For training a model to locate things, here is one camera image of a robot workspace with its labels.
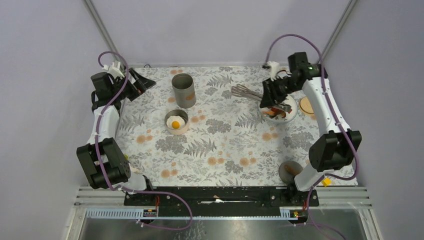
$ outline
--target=wooden lid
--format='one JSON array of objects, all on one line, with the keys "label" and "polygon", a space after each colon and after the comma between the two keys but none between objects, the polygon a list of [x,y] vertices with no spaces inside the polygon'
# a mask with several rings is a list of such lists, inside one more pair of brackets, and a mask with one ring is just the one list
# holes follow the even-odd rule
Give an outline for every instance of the wooden lid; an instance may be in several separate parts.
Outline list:
[{"label": "wooden lid", "polygon": [[311,103],[306,96],[300,100],[299,109],[306,115],[314,115],[314,110],[312,109]]}]

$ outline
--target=white plate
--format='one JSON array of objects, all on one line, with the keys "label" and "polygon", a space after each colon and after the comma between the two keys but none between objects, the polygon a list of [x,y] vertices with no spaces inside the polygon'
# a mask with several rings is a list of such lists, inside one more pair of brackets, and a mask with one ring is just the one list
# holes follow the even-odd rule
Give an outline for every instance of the white plate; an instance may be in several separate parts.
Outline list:
[{"label": "white plate", "polygon": [[283,117],[280,114],[280,115],[278,115],[274,118],[270,118],[270,115],[264,113],[264,112],[271,111],[271,109],[267,108],[267,107],[263,107],[263,108],[258,107],[259,113],[262,115],[262,117],[265,120],[267,120],[269,122],[272,122],[272,123],[275,123],[275,124],[286,124],[296,117],[296,114],[298,113],[298,105],[296,104],[295,99],[290,95],[288,95],[286,97],[286,99],[283,101],[283,103],[291,106],[291,112],[286,112],[285,117]]}]

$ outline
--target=beige bowl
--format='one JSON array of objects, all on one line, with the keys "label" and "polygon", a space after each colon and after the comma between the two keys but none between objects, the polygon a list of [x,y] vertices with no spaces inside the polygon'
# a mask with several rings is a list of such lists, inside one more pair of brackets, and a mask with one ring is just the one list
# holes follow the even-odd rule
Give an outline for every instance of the beige bowl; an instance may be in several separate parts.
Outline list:
[{"label": "beige bowl", "polygon": [[[180,129],[172,129],[169,128],[167,126],[167,120],[171,117],[171,116],[180,116],[182,119],[184,119],[185,125],[180,128]],[[173,134],[173,135],[181,135],[184,134],[185,132],[187,132],[187,130],[189,129],[189,116],[187,115],[187,113],[181,109],[175,109],[172,110],[170,112],[168,112],[165,115],[165,128],[168,129],[168,131]]]}]

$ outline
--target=egg yolk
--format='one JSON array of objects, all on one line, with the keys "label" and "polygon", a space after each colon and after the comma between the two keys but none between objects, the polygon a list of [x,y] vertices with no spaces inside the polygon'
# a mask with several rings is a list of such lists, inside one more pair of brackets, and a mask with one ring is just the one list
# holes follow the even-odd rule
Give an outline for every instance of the egg yolk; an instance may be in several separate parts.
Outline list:
[{"label": "egg yolk", "polygon": [[179,122],[177,122],[177,121],[173,121],[171,125],[172,125],[172,127],[173,127],[174,129],[179,129],[179,128],[180,128],[180,123],[179,123]]}]

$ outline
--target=leaf pattern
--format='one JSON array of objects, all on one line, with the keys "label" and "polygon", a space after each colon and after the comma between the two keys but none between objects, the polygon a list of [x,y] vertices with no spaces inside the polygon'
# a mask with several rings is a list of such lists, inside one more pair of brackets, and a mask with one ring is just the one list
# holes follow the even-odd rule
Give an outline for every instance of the leaf pattern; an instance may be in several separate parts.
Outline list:
[{"label": "leaf pattern", "polygon": [[211,141],[211,139],[209,139],[209,141],[204,139],[200,141],[194,140],[191,145],[185,149],[184,154],[193,157],[202,157],[202,155],[206,155],[210,151],[214,151],[214,149],[217,149],[217,146],[215,146],[215,141]]},{"label": "leaf pattern", "polygon": [[[183,135],[171,135],[164,116],[180,109],[170,81],[183,72],[195,79],[196,104],[184,109],[190,126]],[[298,111],[293,121],[274,124],[263,120],[258,103],[231,95],[231,86],[243,84],[262,93],[269,72],[260,67],[138,68],[157,85],[134,101],[125,101],[115,140],[136,172],[154,186],[283,186],[278,167],[309,162],[309,148],[319,138],[317,122]],[[296,102],[305,95],[290,94]],[[351,166],[336,171],[353,174]],[[357,185],[356,179],[332,179],[333,185]]]}]

